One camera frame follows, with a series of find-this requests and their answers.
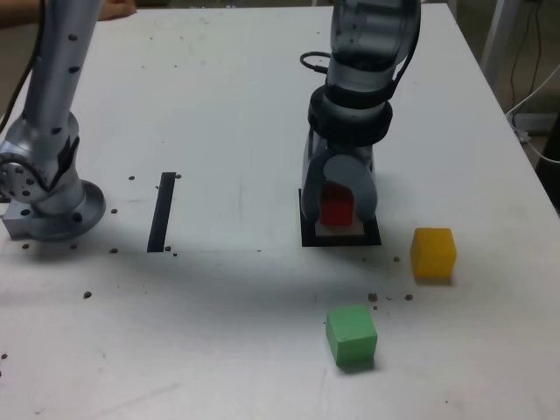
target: white cable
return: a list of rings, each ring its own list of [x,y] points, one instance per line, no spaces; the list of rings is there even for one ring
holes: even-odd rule
[[[530,147],[531,150],[542,160],[545,160],[549,164],[560,165],[560,160],[552,160],[547,158],[546,156],[543,156],[543,154],[539,150],[537,150],[536,147],[531,143],[530,138],[526,139],[524,144],[528,144],[528,147]]]
[[[508,116],[512,112],[514,112],[516,109],[518,109],[523,103],[525,103],[526,101],[531,99],[533,97],[533,95],[535,95],[539,90],[541,90],[543,88],[543,86],[546,85],[550,81],[550,79],[552,79],[554,77],[554,75],[557,73],[558,70],[560,70],[560,65],[558,65],[554,69],[554,71],[549,75],[549,77],[546,78],[546,80],[541,84],[541,86],[539,86],[537,89],[535,89],[535,92],[533,92],[532,94],[527,96],[523,101],[519,102],[517,105],[515,105],[513,108],[511,108],[506,113],[506,118],[508,118]],[[511,123],[511,121],[509,119],[507,119],[507,120],[509,122],[509,126],[512,128],[512,130],[515,131],[515,134],[517,135],[517,138],[519,139],[519,143],[528,144],[528,147],[533,151],[533,153],[535,153],[539,158],[541,158],[545,162],[548,162],[549,164],[560,165],[559,160],[553,160],[553,159],[550,159],[548,157],[545,157],[545,156],[543,156],[543,154],[539,150],[536,149],[536,147],[531,143],[531,137],[529,137],[529,133],[527,133],[527,131],[523,131],[522,129],[518,129],[518,128],[514,127]]]
[[[522,104],[524,104],[526,101],[528,101],[529,99],[531,99],[533,97],[533,95],[535,95],[539,90],[541,90],[541,88],[543,88],[544,85],[546,85],[550,79],[552,79],[554,77],[554,75],[557,73],[557,71],[560,70],[560,64],[558,65],[557,68],[554,69],[554,71],[550,74],[549,77],[546,78],[546,80],[541,84],[541,86],[539,86],[535,92],[533,92],[532,94],[530,94],[528,97],[526,97],[523,101],[519,102],[517,105],[515,105],[513,108],[511,108],[507,113],[506,113],[506,118],[512,113],[514,112],[516,109],[518,109]]]

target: black tape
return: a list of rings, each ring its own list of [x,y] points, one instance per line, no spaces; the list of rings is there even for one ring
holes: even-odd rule
[[[169,212],[172,210],[174,187],[175,172],[162,173],[161,180],[159,181],[154,217],[151,220],[148,252],[164,252],[165,235],[167,234]]]

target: black strip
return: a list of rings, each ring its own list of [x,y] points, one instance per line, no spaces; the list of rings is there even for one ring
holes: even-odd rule
[[[327,247],[371,247],[381,245],[377,219],[374,218],[363,224],[363,236],[320,236],[315,235],[315,223],[310,223],[301,211],[301,189],[299,190],[299,223],[301,226],[301,246],[327,248]]]
[[[169,221],[169,212],[172,210],[175,174],[176,172],[164,172],[161,174],[156,209],[154,210],[154,218],[151,221],[148,252],[164,252],[167,222]]]

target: person's hand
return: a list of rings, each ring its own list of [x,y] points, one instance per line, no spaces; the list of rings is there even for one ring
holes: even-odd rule
[[[103,0],[99,20],[126,18],[137,12],[135,0]]]

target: green cube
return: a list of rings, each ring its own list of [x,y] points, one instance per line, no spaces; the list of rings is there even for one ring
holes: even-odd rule
[[[337,365],[363,363],[374,358],[377,331],[364,304],[328,312],[326,337]]]

